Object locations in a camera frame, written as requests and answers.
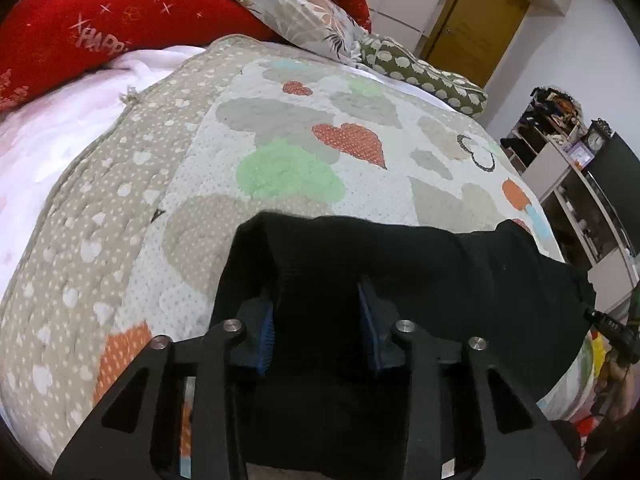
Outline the black pants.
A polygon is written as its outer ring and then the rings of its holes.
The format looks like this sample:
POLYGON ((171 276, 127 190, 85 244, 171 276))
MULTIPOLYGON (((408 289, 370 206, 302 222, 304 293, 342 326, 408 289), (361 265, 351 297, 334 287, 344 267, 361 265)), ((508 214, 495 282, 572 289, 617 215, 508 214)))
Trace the black pants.
POLYGON ((240 449, 250 463, 400 479, 408 380, 373 367, 363 280, 437 338, 485 339, 536 405, 577 356, 584 312, 596 302, 585 272, 541 255, 511 220, 454 234, 256 214, 235 233, 214 307, 222 321, 255 298, 273 305, 267 367, 236 375, 240 449))

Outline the white shelf unit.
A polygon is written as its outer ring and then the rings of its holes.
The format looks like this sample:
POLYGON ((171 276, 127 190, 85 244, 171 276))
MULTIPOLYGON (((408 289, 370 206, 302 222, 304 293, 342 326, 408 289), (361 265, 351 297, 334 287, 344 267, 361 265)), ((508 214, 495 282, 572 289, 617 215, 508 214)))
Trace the white shelf unit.
POLYGON ((564 259, 588 272, 597 308, 622 318, 639 283, 639 254, 596 181, 587 172, 590 125, 582 107, 555 87, 536 87, 500 146, 544 210, 564 259))

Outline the black television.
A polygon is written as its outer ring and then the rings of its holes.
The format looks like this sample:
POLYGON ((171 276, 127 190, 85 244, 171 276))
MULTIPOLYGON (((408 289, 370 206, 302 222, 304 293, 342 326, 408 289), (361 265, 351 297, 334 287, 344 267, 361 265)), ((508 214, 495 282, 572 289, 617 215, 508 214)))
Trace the black television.
POLYGON ((615 210, 630 241, 631 251, 639 253, 640 162, 636 154, 615 133, 587 166, 587 172, 615 210))

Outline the heart patterned quilt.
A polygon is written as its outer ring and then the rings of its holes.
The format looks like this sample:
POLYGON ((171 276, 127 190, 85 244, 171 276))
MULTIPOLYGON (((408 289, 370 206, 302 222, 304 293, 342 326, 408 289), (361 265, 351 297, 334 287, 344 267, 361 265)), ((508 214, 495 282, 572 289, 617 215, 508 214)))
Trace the heart patterned quilt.
POLYGON ((484 128, 434 96, 301 50, 215 41, 62 172, 1 287, 1 419, 37 477, 155 336, 201 336, 232 237, 262 211, 558 243, 484 128))

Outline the dark table clock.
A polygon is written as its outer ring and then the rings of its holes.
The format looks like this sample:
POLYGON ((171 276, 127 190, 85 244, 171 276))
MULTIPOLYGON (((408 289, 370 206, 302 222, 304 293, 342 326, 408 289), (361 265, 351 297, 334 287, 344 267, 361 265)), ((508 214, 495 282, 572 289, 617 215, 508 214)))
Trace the dark table clock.
POLYGON ((585 144, 593 155, 597 155, 612 136, 613 130, 604 119, 593 119, 585 137, 585 144))

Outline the green sheep pattern bolster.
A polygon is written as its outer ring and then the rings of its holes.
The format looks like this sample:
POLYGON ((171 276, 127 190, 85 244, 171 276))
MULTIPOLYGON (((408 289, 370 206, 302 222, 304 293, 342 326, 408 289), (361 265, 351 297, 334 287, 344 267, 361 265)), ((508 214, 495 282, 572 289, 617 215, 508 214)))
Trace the green sheep pattern bolster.
POLYGON ((483 88, 457 73, 439 70, 417 58, 393 38, 370 34, 360 40, 362 62, 375 72, 412 84, 458 112, 476 117, 486 108, 483 88))

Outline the white pink bed sheet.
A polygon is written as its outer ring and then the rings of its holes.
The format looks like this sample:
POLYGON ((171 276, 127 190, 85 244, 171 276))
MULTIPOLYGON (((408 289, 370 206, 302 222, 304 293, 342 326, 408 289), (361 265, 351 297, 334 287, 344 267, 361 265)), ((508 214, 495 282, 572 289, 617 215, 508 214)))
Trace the white pink bed sheet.
POLYGON ((52 186, 119 118, 122 97, 151 87, 202 51, 175 46, 128 52, 1 117, 2 288, 20 262, 52 186))

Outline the wooden door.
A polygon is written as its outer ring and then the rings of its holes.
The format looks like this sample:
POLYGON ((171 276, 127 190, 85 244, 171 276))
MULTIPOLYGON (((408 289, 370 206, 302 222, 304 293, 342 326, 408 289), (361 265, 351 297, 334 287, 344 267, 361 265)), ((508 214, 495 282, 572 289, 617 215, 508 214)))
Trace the wooden door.
POLYGON ((528 0, 446 0, 421 58, 484 87, 528 8, 528 0))

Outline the long red bolster pillow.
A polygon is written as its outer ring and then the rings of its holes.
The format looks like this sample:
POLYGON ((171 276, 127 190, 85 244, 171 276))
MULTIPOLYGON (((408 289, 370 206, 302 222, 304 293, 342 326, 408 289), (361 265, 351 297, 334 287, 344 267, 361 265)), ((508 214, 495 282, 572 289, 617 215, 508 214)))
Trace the long red bolster pillow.
POLYGON ((234 0, 21 0, 1 24, 10 110, 128 51, 277 35, 234 0))

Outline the floral grey pillow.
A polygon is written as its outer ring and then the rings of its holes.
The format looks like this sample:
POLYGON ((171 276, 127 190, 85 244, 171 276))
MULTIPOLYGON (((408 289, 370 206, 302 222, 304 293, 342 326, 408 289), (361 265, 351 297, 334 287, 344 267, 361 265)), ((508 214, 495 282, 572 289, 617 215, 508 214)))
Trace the floral grey pillow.
POLYGON ((331 0, 235 0, 290 44, 329 60, 362 61, 367 32, 331 0))

